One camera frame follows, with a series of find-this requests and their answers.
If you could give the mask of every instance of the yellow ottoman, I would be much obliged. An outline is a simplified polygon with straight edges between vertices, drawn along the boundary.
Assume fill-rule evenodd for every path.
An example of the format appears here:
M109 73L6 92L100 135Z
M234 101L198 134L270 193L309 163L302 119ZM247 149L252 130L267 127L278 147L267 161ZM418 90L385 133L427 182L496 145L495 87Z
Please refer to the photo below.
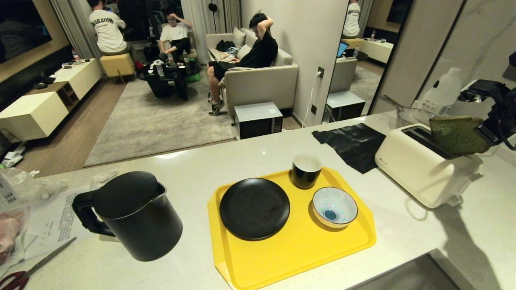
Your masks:
M341 42L347 43L349 45L349 50L354 50L357 48L357 46L362 46L362 39L361 38L343 38L341 39Z
M100 63L109 77L118 76L122 79L122 76L133 75L135 71L133 60L129 53L103 56L100 58Z

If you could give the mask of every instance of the black plate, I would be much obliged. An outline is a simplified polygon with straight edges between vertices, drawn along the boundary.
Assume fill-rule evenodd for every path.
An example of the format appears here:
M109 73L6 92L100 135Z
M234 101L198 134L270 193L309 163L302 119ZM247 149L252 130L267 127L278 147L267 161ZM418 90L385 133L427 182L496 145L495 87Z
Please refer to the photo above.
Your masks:
M276 183L249 178L233 184L220 201L220 218L236 237L262 240L274 236L287 222L290 202Z

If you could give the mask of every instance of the laptop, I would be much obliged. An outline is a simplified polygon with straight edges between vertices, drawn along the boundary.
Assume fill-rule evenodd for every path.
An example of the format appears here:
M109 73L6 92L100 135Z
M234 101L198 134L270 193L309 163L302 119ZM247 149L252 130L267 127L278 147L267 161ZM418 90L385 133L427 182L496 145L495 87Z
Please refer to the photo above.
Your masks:
M344 52L346 51L346 49L348 49L348 47L349 47L349 44L347 44L347 43L344 43L344 42L339 43L337 57L341 57L344 54Z
M228 70L234 68L236 65L234 63L229 63L227 61L219 61L215 55L213 55L212 51L208 50L209 54L213 57L213 59L220 65L221 68Z

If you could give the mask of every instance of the black kettle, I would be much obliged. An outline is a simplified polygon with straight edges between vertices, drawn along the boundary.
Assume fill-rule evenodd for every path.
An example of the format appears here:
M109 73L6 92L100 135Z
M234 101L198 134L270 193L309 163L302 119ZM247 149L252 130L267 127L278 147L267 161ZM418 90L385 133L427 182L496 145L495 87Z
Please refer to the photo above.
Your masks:
M77 195L72 208L90 232L115 236L133 258L152 261L172 250L183 232L183 223L165 193L154 175L134 171Z

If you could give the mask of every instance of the toaster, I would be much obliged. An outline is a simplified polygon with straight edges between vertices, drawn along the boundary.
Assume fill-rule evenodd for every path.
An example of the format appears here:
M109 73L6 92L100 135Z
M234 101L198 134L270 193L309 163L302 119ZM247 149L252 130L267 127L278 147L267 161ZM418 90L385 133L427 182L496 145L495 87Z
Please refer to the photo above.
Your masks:
M482 160L476 155L449 154L432 140L430 128L422 124L392 130L376 152L375 162L422 205L456 205L471 182L482 177Z

